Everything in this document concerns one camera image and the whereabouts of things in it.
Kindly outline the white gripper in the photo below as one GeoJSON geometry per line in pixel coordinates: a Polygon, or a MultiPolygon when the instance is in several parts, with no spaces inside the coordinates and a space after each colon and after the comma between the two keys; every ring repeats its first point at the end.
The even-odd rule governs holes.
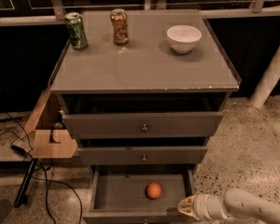
{"type": "Polygon", "coordinates": [[[212,218],[208,212],[208,199],[208,194],[189,196],[179,202],[177,210],[179,213],[193,217],[196,220],[211,220],[212,218]]]}

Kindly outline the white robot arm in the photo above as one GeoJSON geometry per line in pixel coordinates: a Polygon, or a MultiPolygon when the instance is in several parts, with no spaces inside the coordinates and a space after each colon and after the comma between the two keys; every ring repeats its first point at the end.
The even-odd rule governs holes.
{"type": "Polygon", "coordinates": [[[222,195],[192,195],[180,201],[177,210],[198,221],[280,224],[280,204],[266,201],[243,189],[228,189],[222,195]]]}

